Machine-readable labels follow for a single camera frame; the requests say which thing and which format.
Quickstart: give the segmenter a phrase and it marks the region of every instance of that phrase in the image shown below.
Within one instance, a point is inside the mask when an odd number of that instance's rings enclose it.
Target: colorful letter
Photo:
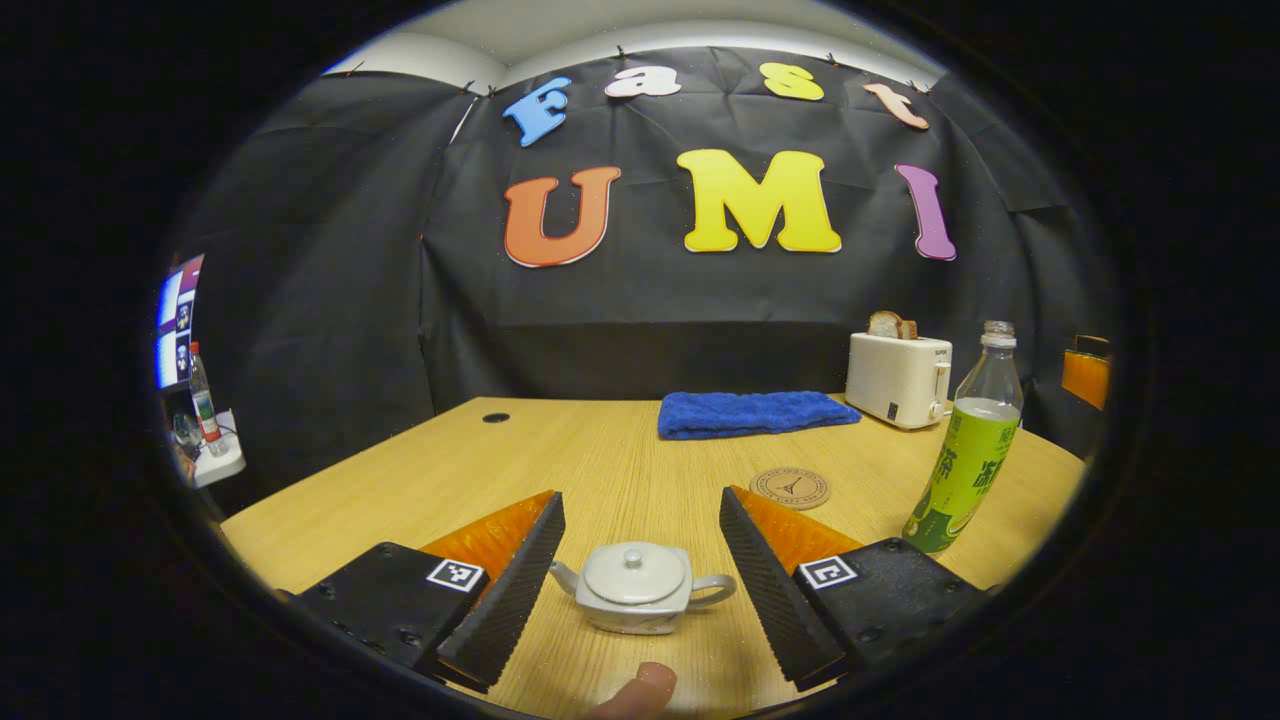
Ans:
[[[564,237],[543,234],[547,195],[556,190],[556,178],[536,178],[507,188],[507,256],[526,268],[567,265],[586,258],[600,241],[609,222],[609,183],[622,176],[612,167],[588,168],[573,173],[570,182],[582,188],[577,227]]]
[[[915,165],[893,165],[893,169],[906,179],[915,204],[915,219],[920,224],[920,236],[915,238],[916,252],[933,260],[955,260],[956,246],[947,237],[942,204],[938,202],[938,178]]]
[[[799,97],[800,100],[822,100],[822,87],[813,82],[813,73],[800,65],[764,63],[760,65],[760,74],[767,78],[764,87],[777,95]]]
[[[680,86],[676,85],[676,70],[662,65],[628,68],[613,77],[614,82],[604,88],[604,94],[609,97],[658,96],[680,91]]]
[[[873,82],[870,85],[864,85],[863,90],[865,90],[867,92],[873,92],[876,97],[879,97],[881,102],[884,104],[884,109],[892,113],[895,118],[902,120],[904,123],[911,126],[913,128],[929,129],[929,120],[925,120],[924,118],[906,109],[906,106],[910,105],[911,101],[893,92],[887,86],[881,85],[878,82]]]
[[[568,97],[559,91],[572,81],[567,77],[552,78],[547,85],[516,100],[511,108],[503,110],[503,118],[516,118],[516,124],[525,132],[520,138],[521,147],[529,147],[539,137],[549,133],[564,122],[564,113],[552,113],[563,110],[568,105]]]
[[[737,247],[737,234],[724,225],[726,208],[755,247],[769,241],[782,209],[785,224],[778,245],[794,252],[840,250],[840,236],[831,229],[818,178],[822,158],[778,152],[759,184],[723,150],[690,150],[676,158],[676,164],[694,177],[694,232],[685,236],[685,247],[691,252]]]

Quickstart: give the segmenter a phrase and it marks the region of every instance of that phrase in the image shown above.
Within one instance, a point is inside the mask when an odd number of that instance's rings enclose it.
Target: round coaster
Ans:
[[[822,475],[800,468],[774,468],[751,480],[751,492],[792,510],[818,507],[831,497],[831,486]]]

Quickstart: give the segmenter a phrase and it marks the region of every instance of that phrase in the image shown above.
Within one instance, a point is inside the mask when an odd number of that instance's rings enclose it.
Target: toaster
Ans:
[[[845,401],[900,428],[942,419],[951,382],[951,343],[920,337],[849,336]]]

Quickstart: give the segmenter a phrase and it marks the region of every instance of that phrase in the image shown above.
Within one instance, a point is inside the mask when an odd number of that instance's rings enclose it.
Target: orange chair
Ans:
[[[1111,375],[1111,343],[1101,337],[1075,336],[1075,347],[1062,357],[1062,389],[1102,410]]]

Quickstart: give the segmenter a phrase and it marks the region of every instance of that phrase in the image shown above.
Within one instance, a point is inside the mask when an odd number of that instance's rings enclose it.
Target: computer screen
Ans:
[[[191,331],[204,261],[204,255],[187,260],[160,290],[155,350],[156,387],[160,389],[177,388],[191,379]]]

